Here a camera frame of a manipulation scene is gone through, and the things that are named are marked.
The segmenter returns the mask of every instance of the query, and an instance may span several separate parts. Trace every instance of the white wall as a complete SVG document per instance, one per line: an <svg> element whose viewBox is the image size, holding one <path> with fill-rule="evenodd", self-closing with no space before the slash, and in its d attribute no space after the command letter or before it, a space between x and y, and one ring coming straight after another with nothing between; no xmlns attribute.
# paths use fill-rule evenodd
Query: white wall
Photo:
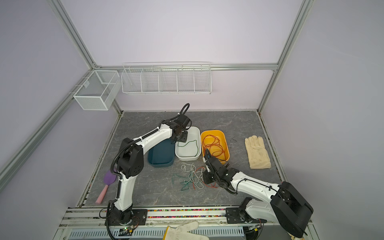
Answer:
<svg viewBox="0 0 384 240"><path fill-rule="evenodd" d="M302 0L63 0L101 66L276 63Z"/></svg>
<svg viewBox="0 0 384 240"><path fill-rule="evenodd" d="M272 77L271 70L212 71L211 94L117 96L124 111L175 110L190 103L190 110L257 109Z"/></svg>
<svg viewBox="0 0 384 240"><path fill-rule="evenodd" d="M45 0L0 1L0 167L88 70Z"/></svg>
<svg viewBox="0 0 384 240"><path fill-rule="evenodd" d="M52 239L75 207L116 120L74 102L0 193L1 239Z"/></svg>
<svg viewBox="0 0 384 240"><path fill-rule="evenodd" d="M383 239L384 2L317 0L262 116L320 239Z"/></svg>

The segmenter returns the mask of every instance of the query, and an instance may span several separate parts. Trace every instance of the mesh basket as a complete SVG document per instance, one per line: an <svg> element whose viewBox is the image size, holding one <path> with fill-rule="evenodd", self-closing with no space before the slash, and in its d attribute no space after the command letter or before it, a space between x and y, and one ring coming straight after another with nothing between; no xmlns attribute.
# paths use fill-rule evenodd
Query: mesh basket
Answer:
<svg viewBox="0 0 384 240"><path fill-rule="evenodd" d="M108 110L120 88L117 71L94 70L73 97L84 110Z"/></svg>
<svg viewBox="0 0 384 240"><path fill-rule="evenodd" d="M130 66L121 73L122 91L126 94L181 94L212 91L209 65L179 67Z"/></svg>

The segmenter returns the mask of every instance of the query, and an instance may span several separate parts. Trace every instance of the white string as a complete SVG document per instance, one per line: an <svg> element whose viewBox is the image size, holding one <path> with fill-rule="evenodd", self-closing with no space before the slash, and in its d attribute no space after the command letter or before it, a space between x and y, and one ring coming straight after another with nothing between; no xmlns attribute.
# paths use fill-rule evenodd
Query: white string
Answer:
<svg viewBox="0 0 384 240"><path fill-rule="evenodd" d="M204 185L201 183L203 181L203 172L205 171L204 167L202 167L200 171L196 172L196 166L194 163L188 164L188 163L183 162L181 164L181 170L189 173L188 174L189 180L188 181L185 180L184 181L185 184L193 182L197 188L199 188L199 189L204 188Z"/></svg>

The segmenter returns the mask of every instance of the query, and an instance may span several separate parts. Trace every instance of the pink spatula handle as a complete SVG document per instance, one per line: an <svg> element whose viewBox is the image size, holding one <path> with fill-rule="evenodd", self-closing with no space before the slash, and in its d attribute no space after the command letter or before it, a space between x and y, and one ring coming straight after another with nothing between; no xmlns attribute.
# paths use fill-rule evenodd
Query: pink spatula handle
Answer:
<svg viewBox="0 0 384 240"><path fill-rule="evenodd" d="M104 189L101 191L99 197L97 198L97 200L95 202L96 205L101 204L101 202L103 201L103 198L105 196L105 193L107 192L107 189L108 189L108 185L105 185Z"/></svg>

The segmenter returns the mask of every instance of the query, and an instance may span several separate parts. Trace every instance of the spatula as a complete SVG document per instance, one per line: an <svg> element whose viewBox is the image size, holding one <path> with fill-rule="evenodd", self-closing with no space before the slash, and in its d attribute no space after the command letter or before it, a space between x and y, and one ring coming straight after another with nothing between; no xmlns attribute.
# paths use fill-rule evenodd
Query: spatula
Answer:
<svg viewBox="0 0 384 240"><path fill-rule="evenodd" d="M99 197L97 198L95 204L99 205L103 201L105 193L107 192L108 186L111 185L116 180L116 175L113 175L110 171L108 171L104 176L104 189L101 191Z"/></svg>

